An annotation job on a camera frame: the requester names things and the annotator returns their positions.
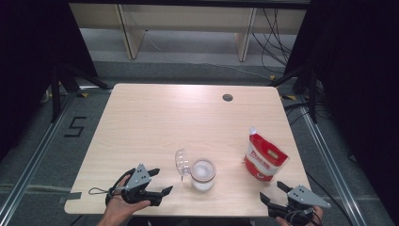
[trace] finger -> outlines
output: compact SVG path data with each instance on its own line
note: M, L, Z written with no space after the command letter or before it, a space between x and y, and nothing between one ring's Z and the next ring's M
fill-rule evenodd
M125 177L123 177L123 179L120 180L120 183L118 184L118 187L120 186L124 186L126 184L126 181L129 179L130 175L126 175ZM114 195L120 195L121 194L121 190L120 189L115 189Z
M320 220L323 218L323 210L322 210L322 208L320 208L319 206L314 206L313 207L313 210L314 210L314 214L316 215L316 216L313 216L313 220L316 222L316 223L318 223L318 224L320 224L321 222L320 222Z
M276 222L280 225L280 226L288 226L287 220L280 218L280 217L276 217Z
M135 211L144 209L145 207L151 205L150 201L141 201L135 204Z
M123 177L123 179L120 180L120 183L118 184L118 186L124 186L126 184L127 179L129 179L129 177L130 177L130 174Z

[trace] snack bag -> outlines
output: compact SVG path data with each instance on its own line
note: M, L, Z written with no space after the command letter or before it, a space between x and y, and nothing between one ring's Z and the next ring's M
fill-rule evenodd
M288 155L250 128L246 167L258 180L270 182Z

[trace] cable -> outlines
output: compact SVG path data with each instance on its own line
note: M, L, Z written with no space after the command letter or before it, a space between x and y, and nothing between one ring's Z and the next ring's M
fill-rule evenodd
M271 46L273 46L276 49L280 49L278 46L276 46L275 44L273 44L272 42L270 42L270 38L272 37L272 34L269 34L269 37L267 37L265 34L263 34L264 38L266 39L266 44L270 44Z
M79 215L71 224L70 226L73 226L83 215Z
M303 210L295 210L295 211L293 211L293 212L288 213L288 214L285 216L284 219L285 219L290 225L293 225L293 220L294 220L295 215L297 215L297 214L299 214L299 213L302 213L302 212L303 212Z
M157 49L161 53L164 53L164 51L161 48L159 48L158 46L156 46L155 43L153 43L153 41L151 39L147 38L147 40L152 44L152 46L155 49ZM257 75L257 76L260 76L260 77L262 77L262 78L264 78L264 79L266 79L268 81L272 81L272 79L270 79L270 78L268 78L268 77L266 77L266 76L264 76L262 74L245 72L245 71L239 70L239 69L231 67L231 66L220 65L220 64L212 64L212 63L192 63L192 62L188 62L188 61L172 59L172 58L165 57L165 56L164 56L164 58L167 59L167 60L173 61L173 62L178 62L178 63L186 63L186 64L193 64L193 65L211 65L211 66L220 67L220 68L233 69L233 70L236 70L236 71L238 71L240 73L247 73L247 74L251 74L251 75Z
M343 208L340 206L340 204L329 194L329 192L322 186L320 185L316 179L314 179L314 177L311 176L310 173L308 173L305 170L306 175L308 175L330 198L331 200L338 206L338 208L341 210L341 212L343 213L343 215L346 217L346 219L348 220L350 225L353 225L352 221L350 220L349 216L347 215L347 213L343 210Z
M293 125L296 121L298 121L300 118L302 118L304 115L306 115L306 114L309 114L309 111L308 112L305 112L305 113L303 113L302 115L300 115L299 117L297 117L294 121L292 121L291 123L290 123L290 125Z
M266 18L267 22L269 23L269 27L270 27L270 31L271 31L271 33L270 33L270 35L269 35L269 39L270 39L271 35L273 34L273 36L275 37L276 41L278 42L280 48L277 47L277 46L275 46L275 45L272 44L271 42L269 42L269 39L267 39L267 41L268 41L273 47L275 47L275 48L281 50L281 53L282 53L282 55L284 56L284 59L287 61L287 60L288 60L288 57L287 57L285 51L287 51L287 52L289 52L289 53L291 53L292 51L291 51L291 49L289 49L288 47L286 47L285 45L283 45L282 42L281 42L281 39L279 38L279 25L278 25L278 22L277 22L278 10L275 8L274 12L275 12L275 17L274 17L275 21L274 21L274 23L273 23L273 25L272 25L272 24L270 23L270 20L269 20L267 14L266 14L265 8L263 9L264 17Z
M290 113L294 110L294 108L291 108L290 111L288 113L285 114L285 116L288 118L288 115L290 115Z
M287 63L285 63L284 61L282 61L281 59L279 59L278 57L276 57L276 55L274 55L272 52L270 52L270 50L268 50L267 48L265 48L265 45L261 44L261 42L258 40L258 38L256 38L255 34L252 33L253 38L255 38L255 40L259 43L259 45L261 45L261 47L271 56L273 57L278 63L282 64L283 66L286 66Z
M271 70L271 69L268 69L268 68L266 67L266 65L264 65L264 62L263 62L263 55L264 55L264 48L262 49L261 62L262 62L262 66L263 66L267 71L270 71L271 73L284 73L284 72L277 72L277 71L273 71L273 70Z
M331 120L331 117L328 115L328 117L325 117L325 116L322 116L322 115L320 115L319 114L319 112L328 112L328 110L327 109L324 109L324 110L316 110L316 115L318 116L318 117L320 117L320 118L322 118L322 119L325 119L325 120Z
M300 106L308 106L309 102L306 103L301 103L301 104L293 104L293 105L287 105L284 107L284 111L289 110L289 109L294 109Z
M99 195L99 194L105 194L107 193L108 190L104 190L104 189L100 189L98 187L92 187L89 191L88 194L89 195Z

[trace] black cable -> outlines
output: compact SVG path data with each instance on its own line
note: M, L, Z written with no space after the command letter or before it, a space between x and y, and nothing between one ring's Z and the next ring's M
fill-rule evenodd
M285 116L287 116L287 118L288 118L288 115L290 115L293 110L294 110L294 108L291 108L290 111L285 114Z
M286 56L285 50L288 50L289 53L291 53L292 51L291 51L288 47L286 47L284 44L282 44L281 39L279 38L279 25L278 25L278 23L277 23L278 11L275 9L275 21L274 21L273 25L270 23L269 18L268 18L267 14L266 14L265 9L263 9L263 14L264 14L264 17L265 17L266 20L267 20L267 23L269 24L271 34L273 34L273 36L275 37L276 41L279 43L280 48L277 47L277 46L275 46L275 45L273 45L271 42L269 42L269 43L272 44L272 46L276 47L277 49L281 50L281 51L282 51L282 54L284 55L284 58L287 60L288 57ZM278 35L276 35L276 32L274 31L275 25L276 25L276 29L277 29Z
M279 13L279 10L277 8L275 8L275 23L276 23L276 31L277 31L277 36L276 36L276 33L275 33L275 38L276 38L276 40L279 43L279 46L280 46L280 49L281 49L281 53L282 53L282 55L285 58L285 62L287 62L288 61L288 57L287 57L287 54L285 53L284 49L282 48L281 39L279 38L279 23L277 23L277 15L278 15L278 13Z
M293 212L290 212L290 213L288 213L288 214L285 216L284 219L285 219L290 225L293 225L293 220L294 220L295 215L298 214L298 213L301 213L301 212L302 212L302 210L295 210L295 211L293 211Z
M79 215L71 224L70 226L73 226L83 215Z
M279 59L278 57L276 57L276 55L274 55L272 52L270 52L270 50L268 50L267 48L265 48L263 46L263 44L261 44L261 42L258 40L258 38L256 38L255 34L252 33L252 36L255 38L255 40L259 43L259 45L261 45L261 47L267 52L267 54L269 54L271 57L273 57L277 62L279 62L280 64L282 64L283 66L286 66L287 64L282 61L281 59Z
M266 65L264 65L264 62L263 62L263 55L264 55L264 49L262 49L261 62L262 62L262 66L263 66L267 71L270 71L271 73L283 73L283 72L277 72L277 71L273 71L273 70L271 70L271 69L268 69L268 68L266 67Z
M308 173L305 170L306 175L308 175L330 198L331 200L338 206L338 208L341 210L341 212L343 213L343 215L346 217L346 219L348 220L350 225L353 225L352 221L350 220L349 216L347 215L347 213L343 210L343 208L340 206L340 204L329 194L329 192L322 186L320 185L316 179L314 179L314 177L311 176L310 173Z
M91 191L94 190L94 189L99 190L99 191L101 191L101 192L91 192ZM107 192L108 192L107 190L100 189L100 188L98 188L98 187L92 187L92 188L88 191L88 194L89 194L89 195L99 195L99 194L105 194L105 193L107 193Z
M325 119L325 120L328 120L328 121L331 120L331 117L330 117L329 115L328 115L328 117L325 117L325 116L320 115L320 114L319 114L320 111L328 112L328 110L326 110L326 109L324 109L324 110L316 110L316 115L317 115L318 117L320 117L320 118L322 118L322 119Z
M270 44L271 46L273 46L274 48L280 50L280 48L278 46L276 46L275 44L273 44L272 42L270 42L270 38L272 37L272 34L269 34L269 37L267 37L265 34L263 34L264 38L266 39L266 44Z
M309 114L309 111L308 112L305 112L305 113L303 113L302 115L300 115L299 117L297 117L294 121L292 121L291 123L290 123L290 125L293 125L296 121L298 121L300 118L302 118L304 115L306 115L306 114Z
M297 108L297 107L300 107L300 106L308 106L308 104L309 104L309 102L301 103L301 104L287 105L287 106L284 107L284 110L286 111L286 110L294 109L294 108Z

